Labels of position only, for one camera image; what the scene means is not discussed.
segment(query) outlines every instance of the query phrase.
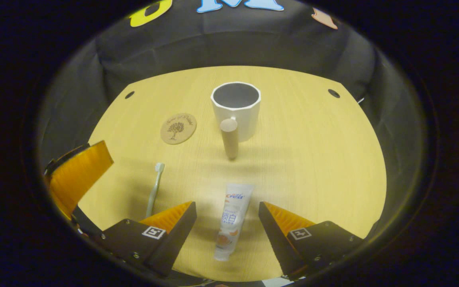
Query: white mug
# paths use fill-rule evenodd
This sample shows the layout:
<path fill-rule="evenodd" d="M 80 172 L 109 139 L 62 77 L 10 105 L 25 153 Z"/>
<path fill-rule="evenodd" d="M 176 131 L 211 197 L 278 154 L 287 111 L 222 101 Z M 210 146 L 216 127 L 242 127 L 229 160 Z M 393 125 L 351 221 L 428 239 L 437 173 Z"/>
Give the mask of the white mug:
<path fill-rule="evenodd" d="M 210 96 L 217 125 L 227 118 L 238 124 L 238 141 L 249 140 L 256 131 L 260 111 L 261 91 L 243 82 L 225 83 L 216 87 Z"/>

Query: toothpaste tube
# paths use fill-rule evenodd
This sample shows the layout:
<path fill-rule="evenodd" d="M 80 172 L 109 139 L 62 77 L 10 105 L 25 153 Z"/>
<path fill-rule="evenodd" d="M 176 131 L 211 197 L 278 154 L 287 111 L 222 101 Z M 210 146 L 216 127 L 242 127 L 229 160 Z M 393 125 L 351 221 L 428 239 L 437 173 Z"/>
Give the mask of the toothpaste tube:
<path fill-rule="evenodd" d="M 230 254 L 235 251 L 254 187 L 254 185 L 228 183 L 221 227 L 215 244 L 215 260 L 228 261 Z"/>

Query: toothpaste cap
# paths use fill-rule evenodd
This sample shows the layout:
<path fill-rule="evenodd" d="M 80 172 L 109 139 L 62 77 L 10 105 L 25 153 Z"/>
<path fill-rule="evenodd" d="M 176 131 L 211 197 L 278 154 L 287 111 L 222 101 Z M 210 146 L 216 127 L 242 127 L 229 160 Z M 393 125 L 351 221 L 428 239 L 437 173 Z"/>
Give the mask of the toothpaste cap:
<path fill-rule="evenodd" d="M 231 252 L 223 251 L 218 248 L 215 249 L 214 259 L 217 261 L 228 261 L 230 259 Z"/>

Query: wooden cylinder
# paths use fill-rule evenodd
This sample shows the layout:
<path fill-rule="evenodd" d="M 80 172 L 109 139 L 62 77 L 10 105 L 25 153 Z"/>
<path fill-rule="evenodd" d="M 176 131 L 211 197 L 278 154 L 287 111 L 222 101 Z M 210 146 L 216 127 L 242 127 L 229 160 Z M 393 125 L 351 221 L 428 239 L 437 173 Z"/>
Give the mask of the wooden cylinder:
<path fill-rule="evenodd" d="M 238 123 L 232 118 L 223 120 L 220 125 L 224 150 L 229 159 L 238 155 Z"/>

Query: yellow tabletop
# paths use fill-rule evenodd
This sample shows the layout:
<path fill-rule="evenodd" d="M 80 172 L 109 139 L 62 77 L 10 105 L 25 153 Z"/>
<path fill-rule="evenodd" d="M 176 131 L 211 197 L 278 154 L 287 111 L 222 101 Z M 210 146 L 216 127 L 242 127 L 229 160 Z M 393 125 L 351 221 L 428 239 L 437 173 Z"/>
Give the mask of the yellow tabletop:
<path fill-rule="evenodd" d="M 257 130 L 229 161 L 210 94 L 242 81 L 262 92 Z M 335 98 L 328 93 L 339 93 Z M 135 93 L 125 98 L 131 91 Z M 161 140 L 162 123 L 176 113 L 197 120 L 179 145 Z M 364 238 L 380 217 L 386 170 L 377 136 L 342 84 L 268 67 L 206 67 L 167 73 L 127 86 L 107 109 L 89 140 L 105 140 L 114 164 L 79 206 L 104 230 L 123 218 L 142 220 L 165 164 L 154 213 L 194 200 L 197 220 L 173 269 L 202 278 L 254 281 L 282 275 L 258 218 L 268 201 L 315 223 L 331 220 Z M 235 252 L 213 259 L 227 183 L 255 190 Z"/>

